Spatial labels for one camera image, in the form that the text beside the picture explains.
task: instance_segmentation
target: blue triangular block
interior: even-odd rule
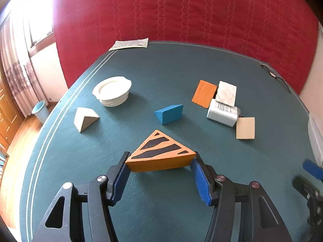
[[[182,117],[182,113],[182,104],[170,105],[154,112],[161,124],[168,124],[180,119]]]

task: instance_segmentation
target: wooden block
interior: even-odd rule
[[[237,139],[255,139],[255,118],[240,117],[237,120]]]
[[[132,172],[171,169],[190,165],[196,153],[155,130],[126,160]]]
[[[220,81],[218,86],[218,92],[216,93],[216,96],[215,96],[215,100],[230,106],[235,106],[236,91],[237,91],[236,86]]]
[[[192,102],[204,108],[209,108],[211,100],[216,91],[215,85],[206,81],[200,80],[199,85],[195,91]]]
[[[91,108],[78,107],[76,110],[74,125],[79,132],[82,132],[94,121],[98,120],[99,116]]]
[[[182,113],[183,113],[182,104],[170,105],[168,107],[165,107],[163,109],[160,109],[154,112],[154,114],[156,115],[157,119],[161,124],[168,124],[178,119],[181,119]]]

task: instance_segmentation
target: eyeglasses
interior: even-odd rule
[[[266,70],[267,73],[270,74],[271,77],[275,78],[275,79],[279,79],[280,81],[283,82],[283,84],[285,85],[285,87],[287,88],[288,92],[291,94],[292,92],[290,91],[290,88],[289,86],[286,84],[286,82],[284,81],[283,78],[279,77],[279,76],[276,76],[274,73],[271,72],[271,70],[269,69],[268,66],[264,65],[264,64],[261,64],[260,65],[264,70]]]

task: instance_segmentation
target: red quilted wall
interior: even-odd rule
[[[171,40],[269,62],[300,93],[318,20],[304,0],[54,0],[54,32],[70,87],[115,40]]]

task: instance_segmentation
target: wooden cabinet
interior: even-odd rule
[[[8,154],[4,150],[2,150],[2,148],[0,148],[0,186],[2,182],[2,175],[4,172],[4,168],[7,164],[8,158]]]
[[[10,91],[0,63],[0,146],[5,151],[8,150],[24,119]]]

